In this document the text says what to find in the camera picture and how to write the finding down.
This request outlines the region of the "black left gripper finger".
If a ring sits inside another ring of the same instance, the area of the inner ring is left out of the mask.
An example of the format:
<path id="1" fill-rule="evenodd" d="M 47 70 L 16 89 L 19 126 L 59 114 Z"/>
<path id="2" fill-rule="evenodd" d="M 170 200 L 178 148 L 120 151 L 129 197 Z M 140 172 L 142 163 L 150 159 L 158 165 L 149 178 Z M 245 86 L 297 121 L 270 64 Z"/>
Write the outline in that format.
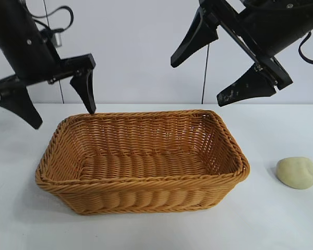
<path id="1" fill-rule="evenodd" d="M 43 123 L 25 86 L 0 92 L 0 107 L 19 116 L 36 130 L 39 129 Z"/>
<path id="2" fill-rule="evenodd" d="M 70 85 L 80 96 L 88 113 L 94 114 L 96 105 L 93 95 L 93 70 L 87 69 L 82 72 L 77 72 L 71 79 Z"/>

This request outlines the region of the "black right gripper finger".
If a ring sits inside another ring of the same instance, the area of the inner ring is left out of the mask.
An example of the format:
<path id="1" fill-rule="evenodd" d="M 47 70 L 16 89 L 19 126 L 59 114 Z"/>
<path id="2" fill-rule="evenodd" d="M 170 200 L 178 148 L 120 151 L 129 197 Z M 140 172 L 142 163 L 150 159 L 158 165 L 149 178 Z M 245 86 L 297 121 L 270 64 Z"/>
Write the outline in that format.
<path id="1" fill-rule="evenodd" d="M 194 19 L 177 50 L 171 56 L 171 66 L 178 67 L 196 51 L 217 40 L 218 18 L 199 7 Z"/>
<path id="2" fill-rule="evenodd" d="M 275 80 L 265 69 L 252 65 L 238 80 L 216 97 L 220 107 L 251 98 L 270 97 L 276 93 Z"/>

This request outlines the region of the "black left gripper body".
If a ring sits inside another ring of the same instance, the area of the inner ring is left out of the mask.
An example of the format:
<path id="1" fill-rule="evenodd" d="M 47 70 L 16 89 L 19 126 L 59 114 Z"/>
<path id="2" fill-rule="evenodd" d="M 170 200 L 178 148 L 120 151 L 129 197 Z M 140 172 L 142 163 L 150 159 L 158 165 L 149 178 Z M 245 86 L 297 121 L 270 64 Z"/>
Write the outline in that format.
<path id="1" fill-rule="evenodd" d="M 68 30 L 75 18 L 67 5 L 55 9 L 60 10 L 69 12 L 69 24 L 53 29 L 41 21 L 42 16 L 32 14 L 25 1 L 0 1 L 0 50 L 14 72 L 0 79 L 0 92 L 71 80 L 77 72 L 94 70 L 92 54 L 60 58 L 55 37 Z"/>

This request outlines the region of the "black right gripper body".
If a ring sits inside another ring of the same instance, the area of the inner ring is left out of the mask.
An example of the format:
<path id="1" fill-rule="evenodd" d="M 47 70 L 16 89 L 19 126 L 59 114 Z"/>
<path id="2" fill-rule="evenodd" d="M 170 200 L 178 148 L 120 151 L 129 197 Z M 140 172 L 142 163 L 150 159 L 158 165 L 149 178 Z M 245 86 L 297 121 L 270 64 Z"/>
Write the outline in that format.
<path id="1" fill-rule="evenodd" d="M 200 1 L 199 5 L 218 18 L 259 70 L 268 72 L 275 90 L 293 83 L 275 56 L 298 39 L 309 39 L 313 1 L 243 1 L 245 9 L 239 13 L 227 1 Z"/>

